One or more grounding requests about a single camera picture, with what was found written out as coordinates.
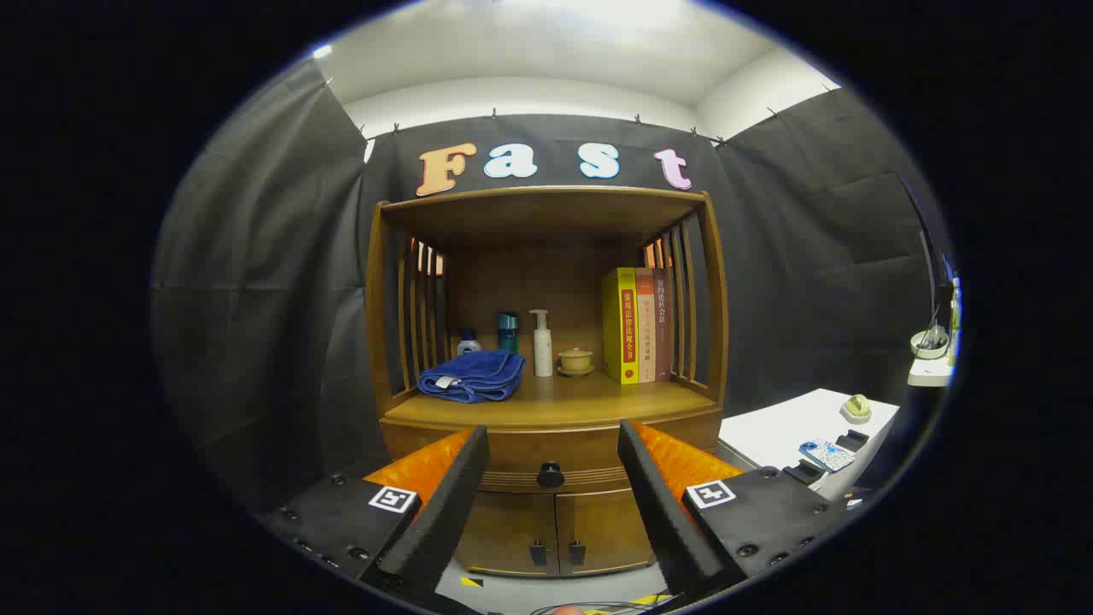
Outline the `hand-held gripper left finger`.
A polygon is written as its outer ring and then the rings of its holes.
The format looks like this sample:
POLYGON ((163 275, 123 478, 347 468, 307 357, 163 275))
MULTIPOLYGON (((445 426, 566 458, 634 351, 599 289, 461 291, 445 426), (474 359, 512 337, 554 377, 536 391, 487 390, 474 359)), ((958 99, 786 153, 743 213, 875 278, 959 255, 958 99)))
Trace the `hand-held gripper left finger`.
POLYGON ((434 599, 487 462, 487 428, 475 425, 371 474, 337 472, 262 522, 351 583, 399 599, 434 599))

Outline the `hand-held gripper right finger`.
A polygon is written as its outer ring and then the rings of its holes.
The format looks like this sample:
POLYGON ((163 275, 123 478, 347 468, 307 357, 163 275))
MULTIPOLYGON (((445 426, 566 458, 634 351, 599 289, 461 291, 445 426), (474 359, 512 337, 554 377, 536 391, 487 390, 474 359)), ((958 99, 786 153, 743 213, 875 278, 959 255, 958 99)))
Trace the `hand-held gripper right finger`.
POLYGON ((705 599, 780 567, 846 520, 816 494, 811 465, 739 470, 695 445, 624 419, 620 458, 667 587, 705 599))

